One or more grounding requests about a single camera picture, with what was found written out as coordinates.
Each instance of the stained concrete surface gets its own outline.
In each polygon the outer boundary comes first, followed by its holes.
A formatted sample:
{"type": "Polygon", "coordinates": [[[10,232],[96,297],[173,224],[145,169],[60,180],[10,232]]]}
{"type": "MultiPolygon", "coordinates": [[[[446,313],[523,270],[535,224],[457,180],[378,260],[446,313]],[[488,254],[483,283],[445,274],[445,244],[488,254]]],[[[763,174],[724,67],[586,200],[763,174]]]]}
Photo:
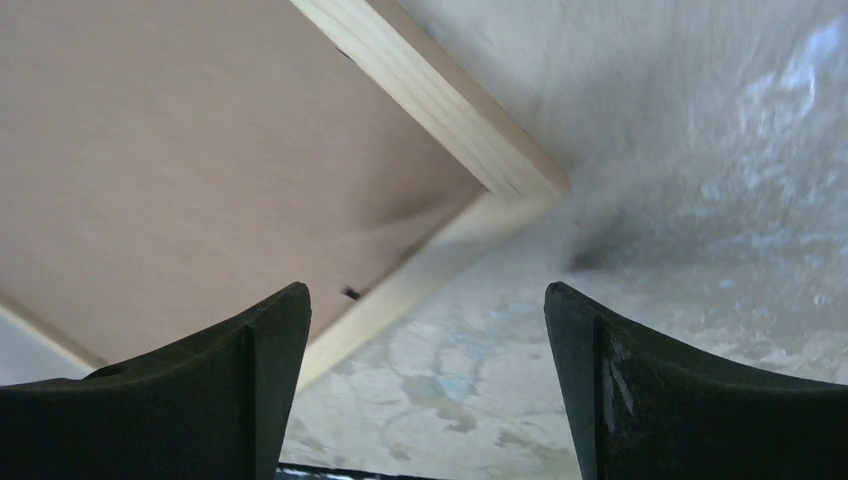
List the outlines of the stained concrete surface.
{"type": "Polygon", "coordinates": [[[283,458],[579,478],[545,286],[848,383],[848,2],[405,0],[552,156],[552,214],[298,395],[283,458]]]}

